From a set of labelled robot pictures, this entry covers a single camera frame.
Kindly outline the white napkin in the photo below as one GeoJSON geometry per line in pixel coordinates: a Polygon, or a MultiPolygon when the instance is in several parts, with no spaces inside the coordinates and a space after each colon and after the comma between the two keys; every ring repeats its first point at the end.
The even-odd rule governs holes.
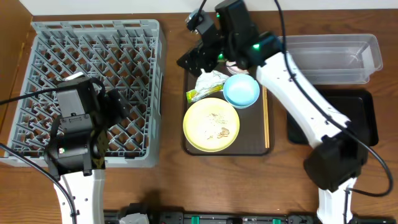
{"type": "Polygon", "coordinates": [[[202,74],[197,78],[195,84],[196,91],[207,90],[217,85],[222,85],[228,78],[228,75],[219,71],[213,70],[212,72],[205,72],[201,70],[202,74]]]}

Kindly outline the pink bowl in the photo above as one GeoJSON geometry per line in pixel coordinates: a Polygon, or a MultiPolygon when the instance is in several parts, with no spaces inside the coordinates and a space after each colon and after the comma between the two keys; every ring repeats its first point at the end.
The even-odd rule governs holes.
{"type": "Polygon", "coordinates": [[[249,74],[249,72],[247,70],[240,69],[237,66],[236,62],[227,61],[225,63],[225,65],[226,65],[226,68],[229,71],[229,73],[232,74],[232,75],[241,74],[241,73],[242,74],[246,74],[246,75],[249,74]]]}

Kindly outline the green yellow snack wrapper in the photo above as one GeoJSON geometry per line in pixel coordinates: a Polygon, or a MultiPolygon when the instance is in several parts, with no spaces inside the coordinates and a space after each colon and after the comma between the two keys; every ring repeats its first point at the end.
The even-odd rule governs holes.
{"type": "Polygon", "coordinates": [[[187,102],[188,103],[194,103],[197,102],[199,100],[201,100],[202,98],[211,95],[213,93],[217,93],[219,91],[223,90],[223,84],[221,85],[216,85],[214,87],[211,87],[209,89],[204,89],[204,90],[190,90],[188,92],[186,92],[186,98],[187,98],[187,102]]]}

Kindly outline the light blue bowl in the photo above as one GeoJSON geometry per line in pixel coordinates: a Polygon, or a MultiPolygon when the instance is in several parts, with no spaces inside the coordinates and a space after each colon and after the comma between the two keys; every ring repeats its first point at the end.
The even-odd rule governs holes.
{"type": "Polygon", "coordinates": [[[232,75],[223,85],[224,99],[237,109],[250,107],[257,101],[259,95],[260,86],[250,75],[232,75]]]}

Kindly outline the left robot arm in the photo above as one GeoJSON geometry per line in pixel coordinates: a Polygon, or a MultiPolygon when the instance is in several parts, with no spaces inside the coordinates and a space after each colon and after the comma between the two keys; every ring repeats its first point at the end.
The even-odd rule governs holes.
{"type": "Polygon", "coordinates": [[[55,178],[63,223],[104,223],[103,190],[108,129],[129,115],[116,89],[97,78],[58,84],[61,114],[54,120],[44,159],[55,178]]]}

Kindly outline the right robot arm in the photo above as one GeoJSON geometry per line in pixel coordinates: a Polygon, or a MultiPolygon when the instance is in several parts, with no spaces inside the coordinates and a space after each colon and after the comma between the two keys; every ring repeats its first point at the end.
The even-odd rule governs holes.
{"type": "Polygon", "coordinates": [[[203,9],[186,18],[187,29],[199,33],[200,40],[178,59],[178,65],[194,75],[214,70],[223,59],[241,70],[255,69],[256,80],[282,103],[312,147],[303,165],[318,187],[318,219],[351,222],[351,194],[368,150],[349,130],[349,118],[304,77],[284,39],[259,31],[243,1],[223,1],[215,11],[217,21],[203,9]]]}

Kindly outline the grey dishwasher rack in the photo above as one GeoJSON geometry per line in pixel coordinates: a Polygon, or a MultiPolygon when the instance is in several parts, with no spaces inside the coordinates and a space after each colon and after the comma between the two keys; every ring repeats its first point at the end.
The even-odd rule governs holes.
{"type": "Polygon", "coordinates": [[[33,22],[36,35],[7,145],[40,166],[53,120],[56,86],[75,73],[101,80],[129,103],[108,131],[107,167],[154,167],[159,161],[160,100],[167,51],[158,21],[33,22]]]}

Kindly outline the yellow plate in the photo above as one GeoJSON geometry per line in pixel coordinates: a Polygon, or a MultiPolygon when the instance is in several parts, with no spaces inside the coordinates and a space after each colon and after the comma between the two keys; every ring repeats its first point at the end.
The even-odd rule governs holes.
{"type": "Polygon", "coordinates": [[[236,140],[240,129],[237,111],[225,100],[204,98],[192,104],[183,117],[186,140],[202,152],[219,152],[236,140]]]}

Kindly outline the brown serving tray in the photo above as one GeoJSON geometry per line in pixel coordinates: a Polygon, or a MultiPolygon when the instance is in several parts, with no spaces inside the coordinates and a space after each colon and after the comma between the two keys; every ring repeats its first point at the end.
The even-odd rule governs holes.
{"type": "Polygon", "coordinates": [[[257,101],[248,108],[237,109],[240,129],[232,145],[218,152],[204,152],[192,146],[182,135],[182,149],[191,156],[264,156],[273,148],[272,113],[267,90],[261,88],[257,101]]]}

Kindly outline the clear plastic bin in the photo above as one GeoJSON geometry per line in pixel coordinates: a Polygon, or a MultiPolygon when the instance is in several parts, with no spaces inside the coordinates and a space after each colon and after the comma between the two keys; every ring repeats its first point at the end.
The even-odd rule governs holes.
{"type": "Polygon", "coordinates": [[[383,68],[372,34],[291,35],[286,40],[295,64],[314,85],[365,84],[383,68]]]}

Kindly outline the black tray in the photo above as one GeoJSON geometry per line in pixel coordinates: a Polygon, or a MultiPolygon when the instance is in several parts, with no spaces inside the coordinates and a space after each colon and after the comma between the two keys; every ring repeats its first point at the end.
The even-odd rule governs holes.
{"type": "Polygon", "coordinates": [[[373,97],[365,89],[320,90],[324,98],[351,120],[352,130],[363,143],[379,142],[373,97]]]}

